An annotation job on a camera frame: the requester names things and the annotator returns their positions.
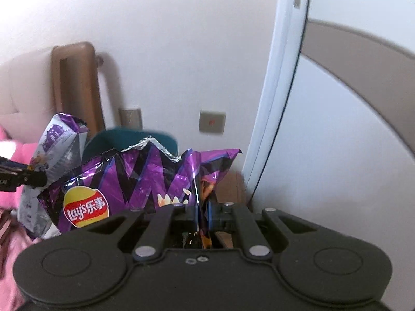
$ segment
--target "white door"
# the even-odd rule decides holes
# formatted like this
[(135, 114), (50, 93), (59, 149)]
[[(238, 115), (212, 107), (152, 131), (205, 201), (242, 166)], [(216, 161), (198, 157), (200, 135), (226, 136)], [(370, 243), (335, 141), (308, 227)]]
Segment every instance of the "white door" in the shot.
[(310, 0), (288, 102), (253, 207), (383, 249), (383, 301), (415, 306), (415, 0)]

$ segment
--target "pink blanket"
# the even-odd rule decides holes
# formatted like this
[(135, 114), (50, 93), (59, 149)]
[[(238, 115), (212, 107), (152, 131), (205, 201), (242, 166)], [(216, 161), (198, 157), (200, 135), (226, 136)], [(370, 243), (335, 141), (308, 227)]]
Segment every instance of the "pink blanket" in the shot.
[[(8, 140), (0, 127), (0, 156), (28, 164), (37, 144), (22, 144)], [(9, 211), (19, 206), (22, 186), (16, 192), (0, 192), (0, 310), (14, 311), (24, 303), (13, 278), (13, 264), (18, 254), (33, 244), (25, 229), (11, 217)]]

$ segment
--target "lay's logo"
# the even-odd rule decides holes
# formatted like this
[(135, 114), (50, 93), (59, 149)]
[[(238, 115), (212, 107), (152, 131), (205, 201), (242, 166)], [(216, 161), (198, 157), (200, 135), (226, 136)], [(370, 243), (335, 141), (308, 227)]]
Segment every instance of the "lay's logo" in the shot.
[(107, 218), (108, 202), (98, 189), (76, 186), (64, 196), (64, 214), (75, 227), (83, 227)]

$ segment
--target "wall switch plate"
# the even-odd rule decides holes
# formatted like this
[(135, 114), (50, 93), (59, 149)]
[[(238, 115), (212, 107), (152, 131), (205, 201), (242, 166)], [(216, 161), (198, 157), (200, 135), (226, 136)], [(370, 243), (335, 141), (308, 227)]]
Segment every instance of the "wall switch plate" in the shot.
[(225, 130), (225, 113), (200, 112), (199, 132), (210, 134), (223, 134)]
[(141, 109), (119, 109), (121, 126), (129, 129), (142, 130), (143, 120)]

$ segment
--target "lay's chip bag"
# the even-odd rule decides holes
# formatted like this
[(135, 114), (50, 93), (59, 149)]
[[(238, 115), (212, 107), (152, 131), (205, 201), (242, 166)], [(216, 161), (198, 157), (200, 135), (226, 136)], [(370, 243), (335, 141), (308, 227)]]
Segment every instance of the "lay's chip bag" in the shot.
[(64, 215), (75, 227), (83, 227), (109, 216), (107, 199), (98, 189), (72, 187), (64, 196)]
[(238, 149), (189, 149), (173, 156), (156, 139), (147, 137), (121, 152), (109, 150), (69, 171), (38, 200), (62, 233), (126, 209), (151, 214), (163, 205), (178, 202), (199, 209), (202, 194), (224, 177), (238, 153)]

